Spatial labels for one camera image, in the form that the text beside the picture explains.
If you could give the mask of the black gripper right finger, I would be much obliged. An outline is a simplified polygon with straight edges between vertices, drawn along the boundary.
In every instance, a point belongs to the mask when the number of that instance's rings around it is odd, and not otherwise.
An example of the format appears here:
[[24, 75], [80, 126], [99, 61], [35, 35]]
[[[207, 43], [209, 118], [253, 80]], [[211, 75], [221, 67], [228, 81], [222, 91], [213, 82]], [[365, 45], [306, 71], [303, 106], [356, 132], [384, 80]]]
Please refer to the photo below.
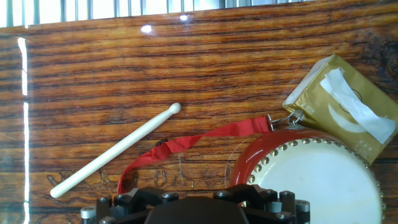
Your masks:
[[310, 224], [310, 202], [291, 191], [277, 192], [259, 185], [238, 184], [213, 194], [214, 199], [235, 203], [249, 223]]

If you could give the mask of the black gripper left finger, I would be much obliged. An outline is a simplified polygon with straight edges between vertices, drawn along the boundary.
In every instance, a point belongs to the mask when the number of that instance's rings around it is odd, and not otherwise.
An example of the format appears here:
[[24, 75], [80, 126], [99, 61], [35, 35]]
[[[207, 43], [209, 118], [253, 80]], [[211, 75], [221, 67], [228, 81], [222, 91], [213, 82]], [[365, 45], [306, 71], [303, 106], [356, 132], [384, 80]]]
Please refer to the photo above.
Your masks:
[[101, 197], [94, 206], [80, 210], [81, 224], [143, 222], [150, 209], [178, 200], [179, 195], [155, 187], [134, 188], [114, 198]]

